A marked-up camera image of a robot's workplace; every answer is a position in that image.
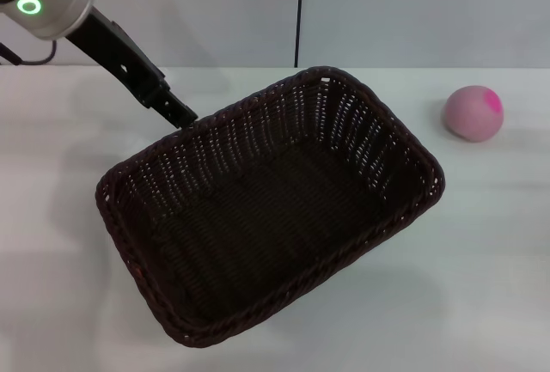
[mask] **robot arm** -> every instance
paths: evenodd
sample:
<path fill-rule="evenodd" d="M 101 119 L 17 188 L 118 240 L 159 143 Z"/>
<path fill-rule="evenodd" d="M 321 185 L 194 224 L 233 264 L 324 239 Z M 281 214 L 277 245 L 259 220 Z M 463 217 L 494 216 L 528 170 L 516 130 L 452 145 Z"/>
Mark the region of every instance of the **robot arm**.
<path fill-rule="evenodd" d="M 0 12 L 39 39 L 65 37 L 172 125 L 187 127 L 197 118 L 122 28 L 94 7 L 94 0 L 0 0 Z"/>

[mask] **dark brown wicker basket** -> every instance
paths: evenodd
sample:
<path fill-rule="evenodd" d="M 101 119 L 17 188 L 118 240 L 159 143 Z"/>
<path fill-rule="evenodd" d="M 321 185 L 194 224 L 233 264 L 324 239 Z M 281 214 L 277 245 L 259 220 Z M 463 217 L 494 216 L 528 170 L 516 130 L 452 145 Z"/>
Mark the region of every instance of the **dark brown wicker basket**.
<path fill-rule="evenodd" d="M 305 70 L 110 170 L 96 199 L 166 333 L 266 320 L 434 205 L 433 156 L 344 71 Z"/>

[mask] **basket rim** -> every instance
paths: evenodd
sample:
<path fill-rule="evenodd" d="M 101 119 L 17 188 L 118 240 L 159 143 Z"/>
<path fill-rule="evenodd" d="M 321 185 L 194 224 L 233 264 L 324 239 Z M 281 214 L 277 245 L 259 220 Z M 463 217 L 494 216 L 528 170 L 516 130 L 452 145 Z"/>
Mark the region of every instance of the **basket rim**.
<path fill-rule="evenodd" d="M 140 253 L 133 247 L 131 234 L 125 229 L 124 219 L 113 203 L 118 183 L 128 174 L 136 171 L 139 162 L 148 162 L 151 159 L 155 159 L 165 152 L 166 149 L 183 144 L 193 137 L 200 136 L 208 132 L 212 127 L 226 125 L 232 119 L 241 117 L 252 109 L 276 100 L 279 95 L 289 92 L 296 86 L 314 81 L 315 79 L 321 81 L 325 77 L 351 86 L 355 91 L 355 96 L 367 103 L 369 109 L 377 114 L 377 118 L 383 124 L 394 129 L 396 138 L 406 143 L 416 158 L 424 164 L 427 172 L 425 177 L 428 180 L 426 182 L 426 189 L 414 198 L 409 199 L 399 210 L 395 210 L 391 216 L 350 239 L 339 249 L 334 250 L 328 256 L 315 262 L 306 270 L 297 273 L 277 290 L 273 290 L 248 308 L 205 326 L 189 323 L 181 314 L 177 313 L 169 299 L 164 296 L 157 281 L 146 270 L 146 262 L 144 262 Z M 142 294 L 149 292 L 148 296 L 152 298 L 152 301 L 147 298 L 146 300 L 166 332 L 184 345 L 205 347 L 219 343 L 234 334 L 248 329 L 258 323 L 257 319 L 263 320 L 277 313 L 281 308 L 294 302 L 297 298 L 324 282 L 336 271 L 348 266 L 371 248 L 376 247 L 398 231 L 404 229 L 441 198 L 445 185 L 444 181 L 443 170 L 434 156 L 395 117 L 391 110 L 378 99 L 368 86 L 345 71 L 334 67 L 320 66 L 300 71 L 294 76 L 289 76 L 231 106 L 219 110 L 211 116 L 199 120 L 184 130 L 176 131 L 151 144 L 148 148 L 111 168 L 98 183 L 95 197 L 97 207 L 106 222 L 107 231 L 113 237 L 115 245 L 119 249 L 132 276 L 136 279 Z M 435 183 L 439 185 L 440 189 L 430 194 L 431 185 L 435 185 Z"/>

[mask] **pink ball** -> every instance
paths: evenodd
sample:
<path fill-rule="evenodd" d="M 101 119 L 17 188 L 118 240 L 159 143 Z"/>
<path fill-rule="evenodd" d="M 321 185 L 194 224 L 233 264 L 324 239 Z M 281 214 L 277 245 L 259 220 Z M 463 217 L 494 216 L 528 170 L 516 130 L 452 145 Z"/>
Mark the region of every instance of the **pink ball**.
<path fill-rule="evenodd" d="M 493 137 L 504 123 L 504 109 L 490 88 L 468 86 L 455 91 L 444 108 L 447 126 L 472 142 Z"/>

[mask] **white tabletop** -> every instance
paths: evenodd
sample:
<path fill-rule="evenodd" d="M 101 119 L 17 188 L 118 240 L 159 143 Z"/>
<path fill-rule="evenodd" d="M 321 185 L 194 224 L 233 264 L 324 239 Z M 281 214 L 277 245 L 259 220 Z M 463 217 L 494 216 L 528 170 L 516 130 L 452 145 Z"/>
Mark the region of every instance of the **white tabletop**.
<path fill-rule="evenodd" d="M 170 69 L 199 115 L 293 69 Z M 170 133 L 99 68 L 0 68 L 2 372 L 548 372 L 550 70 L 350 70 L 436 156 L 442 200 L 263 324 L 206 350 L 167 337 L 95 208 L 115 163 Z M 468 84 L 504 129 L 439 124 Z"/>

